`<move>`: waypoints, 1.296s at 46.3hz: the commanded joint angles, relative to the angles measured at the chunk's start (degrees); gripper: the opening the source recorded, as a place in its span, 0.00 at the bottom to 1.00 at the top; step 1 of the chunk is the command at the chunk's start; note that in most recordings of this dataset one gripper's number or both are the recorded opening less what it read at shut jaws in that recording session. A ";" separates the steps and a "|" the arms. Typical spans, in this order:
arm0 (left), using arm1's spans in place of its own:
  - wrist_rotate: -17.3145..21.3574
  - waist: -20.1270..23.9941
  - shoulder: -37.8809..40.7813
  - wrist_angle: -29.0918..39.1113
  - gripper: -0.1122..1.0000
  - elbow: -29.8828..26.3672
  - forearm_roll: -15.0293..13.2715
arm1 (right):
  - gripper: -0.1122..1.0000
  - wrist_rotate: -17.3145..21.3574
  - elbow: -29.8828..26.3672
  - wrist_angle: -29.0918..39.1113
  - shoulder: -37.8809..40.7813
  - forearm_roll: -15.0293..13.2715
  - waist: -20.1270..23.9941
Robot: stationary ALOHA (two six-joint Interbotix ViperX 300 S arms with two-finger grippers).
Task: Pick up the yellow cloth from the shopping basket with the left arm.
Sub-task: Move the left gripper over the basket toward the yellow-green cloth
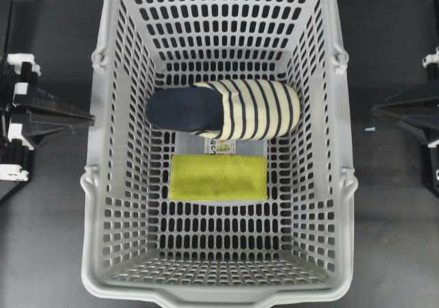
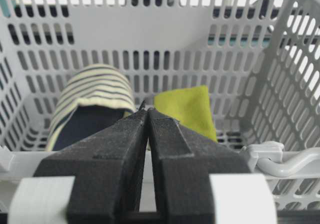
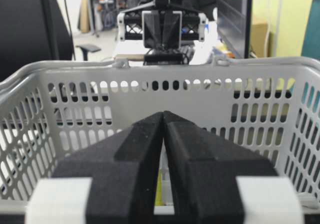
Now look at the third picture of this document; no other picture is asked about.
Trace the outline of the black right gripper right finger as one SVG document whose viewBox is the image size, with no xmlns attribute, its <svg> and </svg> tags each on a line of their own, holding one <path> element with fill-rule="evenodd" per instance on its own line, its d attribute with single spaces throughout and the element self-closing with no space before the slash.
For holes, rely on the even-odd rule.
<svg viewBox="0 0 320 224">
<path fill-rule="evenodd" d="M 197 224 L 302 224 L 291 181 L 266 157 L 169 111 L 164 139 L 176 211 Z"/>
</svg>

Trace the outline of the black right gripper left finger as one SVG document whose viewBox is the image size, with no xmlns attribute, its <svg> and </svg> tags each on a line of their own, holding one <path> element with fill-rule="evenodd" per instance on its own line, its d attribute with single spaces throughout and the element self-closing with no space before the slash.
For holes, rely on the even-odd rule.
<svg viewBox="0 0 320 224">
<path fill-rule="evenodd" d="M 163 144 L 163 114 L 58 161 L 28 203 L 28 224 L 149 224 Z"/>
</svg>

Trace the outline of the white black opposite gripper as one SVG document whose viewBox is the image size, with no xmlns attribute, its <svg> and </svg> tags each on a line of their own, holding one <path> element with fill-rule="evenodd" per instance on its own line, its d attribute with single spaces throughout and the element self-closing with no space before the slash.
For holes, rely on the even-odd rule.
<svg viewBox="0 0 320 224">
<path fill-rule="evenodd" d="M 118 39 L 142 40 L 145 48 L 178 49 L 182 41 L 203 42 L 206 22 L 206 15 L 195 9 L 148 2 L 117 15 Z"/>
</svg>

